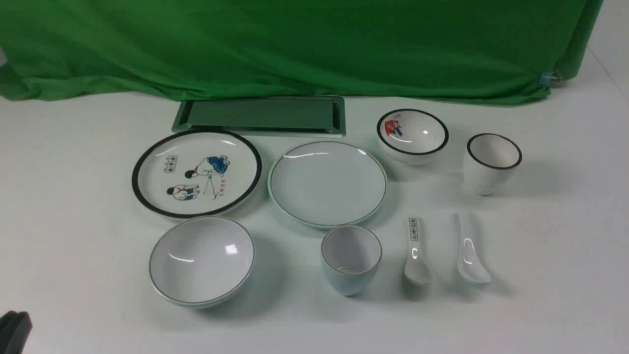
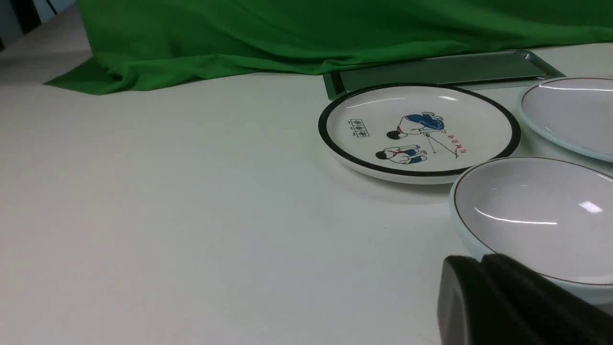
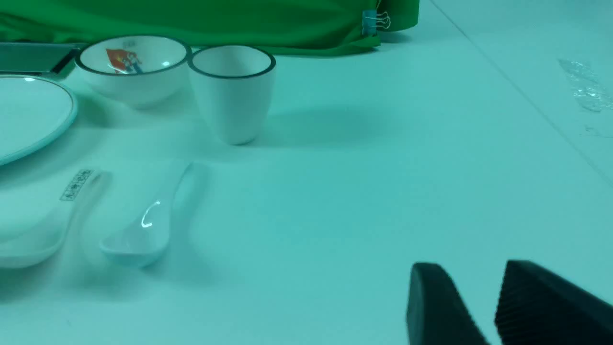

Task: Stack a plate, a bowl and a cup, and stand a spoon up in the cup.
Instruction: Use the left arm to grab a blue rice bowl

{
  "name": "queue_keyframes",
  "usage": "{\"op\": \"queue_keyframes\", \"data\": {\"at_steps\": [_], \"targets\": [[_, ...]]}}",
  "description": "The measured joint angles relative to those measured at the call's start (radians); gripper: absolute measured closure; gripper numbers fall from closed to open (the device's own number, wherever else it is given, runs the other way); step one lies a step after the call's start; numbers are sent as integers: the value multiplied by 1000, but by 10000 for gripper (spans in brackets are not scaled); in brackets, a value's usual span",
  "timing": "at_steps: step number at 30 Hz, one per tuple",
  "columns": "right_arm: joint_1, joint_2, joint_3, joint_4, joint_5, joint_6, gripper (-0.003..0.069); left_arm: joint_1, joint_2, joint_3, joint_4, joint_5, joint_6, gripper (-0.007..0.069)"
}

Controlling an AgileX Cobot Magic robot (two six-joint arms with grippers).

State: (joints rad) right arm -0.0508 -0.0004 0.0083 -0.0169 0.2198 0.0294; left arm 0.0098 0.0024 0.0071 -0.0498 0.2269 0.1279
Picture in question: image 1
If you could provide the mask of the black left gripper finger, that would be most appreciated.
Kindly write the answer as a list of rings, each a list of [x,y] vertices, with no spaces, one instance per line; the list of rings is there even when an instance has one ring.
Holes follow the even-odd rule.
[[[22,354],[33,328],[26,311],[7,311],[0,319],[0,353]]]

